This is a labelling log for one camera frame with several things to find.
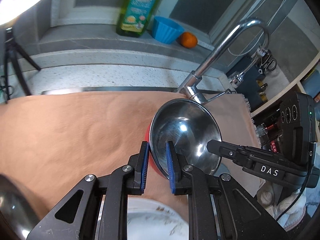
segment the black tripod leg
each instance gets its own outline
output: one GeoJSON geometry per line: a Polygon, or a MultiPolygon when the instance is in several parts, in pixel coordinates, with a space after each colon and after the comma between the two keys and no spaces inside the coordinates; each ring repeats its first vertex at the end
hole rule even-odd
{"type": "Polygon", "coordinates": [[[3,63],[3,70],[4,70],[4,88],[6,93],[6,101],[10,99],[10,92],[9,92],[9,84],[8,84],[8,53],[4,53],[4,63],[3,63]]]}
{"type": "Polygon", "coordinates": [[[9,49],[8,50],[8,54],[9,54],[9,58],[11,60],[12,63],[12,67],[17,75],[17,78],[19,80],[19,83],[25,93],[26,96],[31,96],[31,92],[28,88],[28,85],[26,83],[26,81],[24,80],[24,77],[22,75],[21,69],[19,67],[19,63],[18,63],[18,59],[17,59],[17,54],[15,52],[15,50],[13,49],[9,49]]]}
{"type": "Polygon", "coordinates": [[[17,52],[21,56],[23,56],[26,59],[26,61],[28,61],[35,69],[37,69],[38,71],[41,70],[41,68],[37,65],[37,63],[35,63],[33,59],[29,57],[29,55],[24,51],[24,49],[18,43],[15,43],[15,47],[17,52]]]}

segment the chrome faucet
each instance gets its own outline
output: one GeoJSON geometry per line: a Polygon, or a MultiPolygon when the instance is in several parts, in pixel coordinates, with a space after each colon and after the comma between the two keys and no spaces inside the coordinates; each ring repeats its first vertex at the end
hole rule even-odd
{"type": "MultiPolygon", "coordinates": [[[[222,40],[222,42],[216,46],[213,52],[200,64],[200,66],[191,71],[191,73],[186,77],[186,79],[182,82],[182,84],[177,88],[177,92],[181,94],[185,94],[187,98],[192,99],[202,105],[208,103],[212,99],[207,100],[202,93],[197,89],[197,84],[202,80],[202,76],[204,73],[210,68],[210,65],[218,60],[218,58],[230,47],[230,45],[235,41],[235,39],[246,29],[259,26],[264,31],[264,42],[262,45],[262,49],[266,49],[269,45],[270,33],[268,27],[259,19],[249,18],[243,21],[240,21],[231,32],[222,40]]],[[[257,61],[259,56],[255,56],[253,62],[257,61]]],[[[250,64],[243,72],[240,74],[236,74],[235,77],[230,81],[230,83],[234,83],[233,87],[237,87],[240,82],[243,80],[244,74],[249,70],[251,66],[254,64],[250,64]]],[[[230,93],[230,90],[226,90],[223,93],[230,93]]]]}

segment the blue label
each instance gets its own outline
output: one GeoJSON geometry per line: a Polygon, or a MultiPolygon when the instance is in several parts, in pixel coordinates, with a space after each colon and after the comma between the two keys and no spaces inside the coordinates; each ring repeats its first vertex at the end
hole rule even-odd
{"type": "Polygon", "coordinates": [[[142,32],[156,0],[130,0],[121,28],[124,31],[142,32]]]}

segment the dish soap bottle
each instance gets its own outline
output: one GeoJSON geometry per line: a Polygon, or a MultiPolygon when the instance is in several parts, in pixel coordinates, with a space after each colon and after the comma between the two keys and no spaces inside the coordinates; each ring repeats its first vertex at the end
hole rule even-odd
{"type": "Polygon", "coordinates": [[[148,26],[159,0],[124,0],[117,22],[116,33],[140,37],[148,26]]]}

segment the orange cloth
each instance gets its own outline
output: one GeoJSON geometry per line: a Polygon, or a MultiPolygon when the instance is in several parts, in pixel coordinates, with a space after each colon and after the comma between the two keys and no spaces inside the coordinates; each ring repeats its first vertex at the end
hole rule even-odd
{"type": "MultiPolygon", "coordinates": [[[[84,92],[16,98],[0,105],[0,173],[25,185],[51,209],[87,174],[110,174],[138,153],[154,114],[169,92],[84,92]]],[[[242,95],[224,95],[206,105],[222,138],[259,146],[242,95]]],[[[257,177],[223,161],[252,195],[257,177]]],[[[169,181],[151,167],[143,197],[160,201],[188,220],[186,196],[174,196],[169,181]]]]}

